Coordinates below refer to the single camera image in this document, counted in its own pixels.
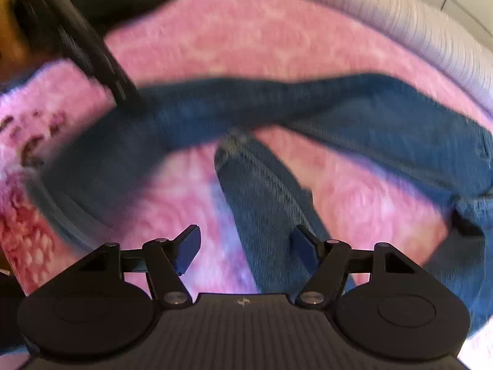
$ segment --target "silver bolt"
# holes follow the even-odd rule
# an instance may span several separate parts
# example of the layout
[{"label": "silver bolt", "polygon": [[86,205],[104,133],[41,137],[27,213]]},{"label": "silver bolt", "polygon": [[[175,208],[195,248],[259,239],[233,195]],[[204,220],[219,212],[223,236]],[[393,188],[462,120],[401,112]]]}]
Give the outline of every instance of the silver bolt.
[{"label": "silver bolt", "polygon": [[164,295],[164,301],[169,304],[179,305],[184,304],[188,301],[188,296],[184,292],[180,292],[179,290],[168,292]]},{"label": "silver bolt", "polygon": [[310,290],[300,295],[300,299],[306,304],[320,304],[323,303],[325,298],[320,292]]}]

